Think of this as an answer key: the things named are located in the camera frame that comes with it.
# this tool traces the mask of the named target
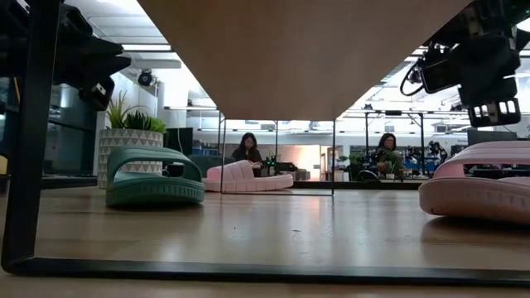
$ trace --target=ceiling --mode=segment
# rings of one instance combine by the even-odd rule
[[[121,44],[167,44],[166,38],[150,20],[137,0],[66,0],[65,3],[77,7],[94,29],[94,34],[108,41]],[[523,30],[530,30],[530,20],[519,24]],[[195,105],[212,105],[207,93],[196,81],[186,65],[180,63],[176,53],[168,52],[131,52],[126,55],[132,58],[129,75],[134,76],[137,70],[144,68],[177,69],[182,68],[190,82],[189,97]],[[420,92],[412,97],[405,97],[399,91],[399,85],[407,70],[415,61],[407,58],[381,81],[367,91],[353,106],[362,108],[366,103],[374,108],[407,110],[441,110],[448,111],[451,105],[458,103],[456,88],[441,91],[437,94]],[[530,59],[523,59],[518,70],[521,76],[530,73]],[[528,79],[519,80],[519,88],[526,88]]]

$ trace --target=patterned planter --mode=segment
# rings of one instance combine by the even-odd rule
[[[164,135],[136,129],[102,129],[99,131],[98,187],[107,187],[107,158],[114,148],[125,145],[162,147]],[[123,165],[120,171],[162,174],[162,163],[135,161]]]

